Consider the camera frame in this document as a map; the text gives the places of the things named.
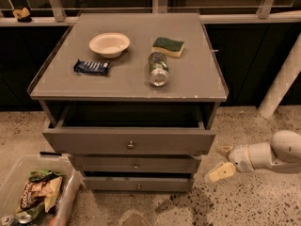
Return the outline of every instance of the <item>drawer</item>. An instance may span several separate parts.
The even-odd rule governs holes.
[[[84,177],[84,184],[95,191],[153,191],[188,192],[194,179],[188,178],[123,178],[123,177]]]
[[[71,154],[205,154],[214,141],[194,104],[68,105],[43,134]]]
[[[200,157],[191,156],[70,156],[80,171],[196,173]]]
[[[58,153],[206,154],[215,134],[199,128],[59,127],[43,132]]]

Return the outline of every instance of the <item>white bowl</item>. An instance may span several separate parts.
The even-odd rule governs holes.
[[[92,51],[105,58],[114,58],[130,45],[130,40],[120,33],[104,33],[93,38],[89,47]]]

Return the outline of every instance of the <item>cabinet top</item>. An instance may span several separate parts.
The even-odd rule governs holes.
[[[103,60],[89,49],[95,36],[126,35],[131,44],[112,59],[107,76],[78,75],[77,59]],[[167,57],[169,80],[149,82],[149,55],[158,37],[184,41],[180,57]],[[223,102],[227,88],[197,14],[83,13],[31,91],[39,100]]]

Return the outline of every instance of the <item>white pipe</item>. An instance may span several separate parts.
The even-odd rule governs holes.
[[[281,100],[293,84],[295,78],[301,72],[301,34],[293,45],[293,48],[287,56],[284,64],[278,72],[271,88],[268,90],[261,105],[258,108],[259,113],[264,118],[270,118],[277,109]]]

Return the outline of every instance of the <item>clear plastic bin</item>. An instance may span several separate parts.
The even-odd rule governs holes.
[[[80,185],[79,174],[70,161],[62,156],[25,156],[22,157],[9,173],[0,188],[0,218],[15,213],[23,194],[24,184],[33,170],[56,170],[66,175],[63,197],[55,216],[55,226],[66,225],[71,214],[72,205]],[[43,214],[35,224],[48,225],[49,218]]]

